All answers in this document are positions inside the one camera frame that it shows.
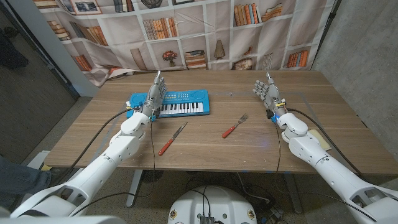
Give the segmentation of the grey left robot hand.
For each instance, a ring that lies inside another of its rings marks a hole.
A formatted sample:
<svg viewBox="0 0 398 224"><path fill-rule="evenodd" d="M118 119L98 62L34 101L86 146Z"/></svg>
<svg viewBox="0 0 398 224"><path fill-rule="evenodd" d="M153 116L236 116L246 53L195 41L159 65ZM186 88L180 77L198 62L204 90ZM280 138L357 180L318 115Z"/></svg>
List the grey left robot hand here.
<svg viewBox="0 0 398 224"><path fill-rule="evenodd" d="M158 116L166 91L167 85L165 83L164 77L161 77L161 71L158 70L154 79L154 83L150 87L146 96L146 100L142 107L142 113L148 117L153 115Z"/></svg>

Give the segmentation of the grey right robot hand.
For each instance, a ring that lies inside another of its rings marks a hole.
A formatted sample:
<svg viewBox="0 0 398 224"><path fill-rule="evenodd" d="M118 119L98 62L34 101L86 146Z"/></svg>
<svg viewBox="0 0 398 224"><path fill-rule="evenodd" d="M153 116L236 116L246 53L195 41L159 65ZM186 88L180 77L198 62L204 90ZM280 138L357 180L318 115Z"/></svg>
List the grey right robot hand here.
<svg viewBox="0 0 398 224"><path fill-rule="evenodd" d="M261 99L266 109L278 119L287 113L285 100L280 96L279 89L269 72L266 73L266 77L266 82L256 80L252 91Z"/></svg>

